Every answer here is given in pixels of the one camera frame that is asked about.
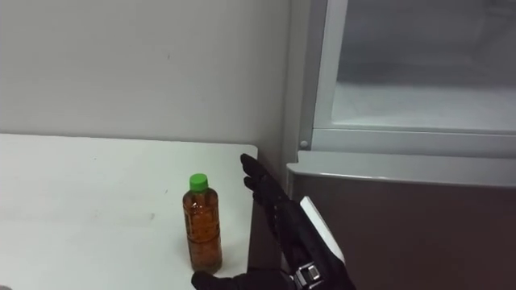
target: white table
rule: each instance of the white table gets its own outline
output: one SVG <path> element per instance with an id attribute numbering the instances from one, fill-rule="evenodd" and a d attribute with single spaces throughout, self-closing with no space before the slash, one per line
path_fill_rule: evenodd
<path id="1" fill-rule="evenodd" d="M 0 285 L 13 290 L 193 289 L 181 199 L 220 196 L 223 268 L 247 270 L 249 145 L 0 135 Z"/>

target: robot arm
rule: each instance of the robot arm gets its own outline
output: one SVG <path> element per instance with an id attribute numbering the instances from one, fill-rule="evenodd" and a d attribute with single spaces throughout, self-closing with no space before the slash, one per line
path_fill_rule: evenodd
<path id="1" fill-rule="evenodd" d="M 310 198 L 292 201 L 267 170 L 242 155 L 244 183 L 262 206 L 268 226 L 285 256 L 289 272 L 252 271 L 233 278 L 215 278 L 196 272 L 197 290 L 355 290 L 347 275 L 342 252 Z"/>

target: brown liquid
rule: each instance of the brown liquid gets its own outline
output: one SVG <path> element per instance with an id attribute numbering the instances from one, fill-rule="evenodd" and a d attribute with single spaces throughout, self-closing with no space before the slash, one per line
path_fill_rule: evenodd
<path id="1" fill-rule="evenodd" d="M 223 264 L 218 223 L 218 195 L 188 191 L 183 196 L 190 261 L 195 271 L 214 274 Z"/>

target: refrigerator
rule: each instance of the refrigerator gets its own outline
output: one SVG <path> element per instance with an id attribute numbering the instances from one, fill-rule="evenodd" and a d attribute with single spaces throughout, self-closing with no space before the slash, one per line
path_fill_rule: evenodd
<path id="1" fill-rule="evenodd" d="M 292 2 L 283 161 L 358 289 L 515 289 L 516 1 Z"/>

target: plastic bottle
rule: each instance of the plastic bottle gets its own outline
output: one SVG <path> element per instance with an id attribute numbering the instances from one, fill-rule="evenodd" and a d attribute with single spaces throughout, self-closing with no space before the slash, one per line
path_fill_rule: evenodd
<path id="1" fill-rule="evenodd" d="M 218 220 L 218 194 L 208 186 L 206 175 L 190 177 L 190 190 L 183 196 L 186 235 L 192 268 L 214 274 L 223 263 Z"/>

